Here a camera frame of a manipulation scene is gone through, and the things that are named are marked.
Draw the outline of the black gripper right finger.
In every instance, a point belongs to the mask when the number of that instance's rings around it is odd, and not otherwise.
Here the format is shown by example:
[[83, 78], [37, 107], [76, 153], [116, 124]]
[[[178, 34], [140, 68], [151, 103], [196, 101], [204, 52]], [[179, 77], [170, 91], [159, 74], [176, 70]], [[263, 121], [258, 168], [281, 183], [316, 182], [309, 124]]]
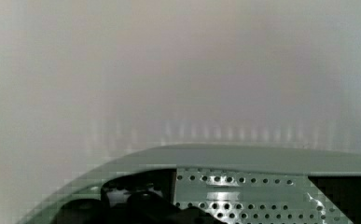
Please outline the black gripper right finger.
[[361, 176], [309, 176], [354, 224], [361, 224]]

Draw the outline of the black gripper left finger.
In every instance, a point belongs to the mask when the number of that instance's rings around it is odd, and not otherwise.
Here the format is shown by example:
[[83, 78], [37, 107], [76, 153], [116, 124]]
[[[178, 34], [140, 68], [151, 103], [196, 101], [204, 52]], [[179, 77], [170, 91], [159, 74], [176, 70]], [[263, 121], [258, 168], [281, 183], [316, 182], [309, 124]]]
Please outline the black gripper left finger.
[[174, 169], [125, 175], [107, 181], [98, 199], [65, 203], [51, 224], [224, 224], [190, 205], [174, 203]]

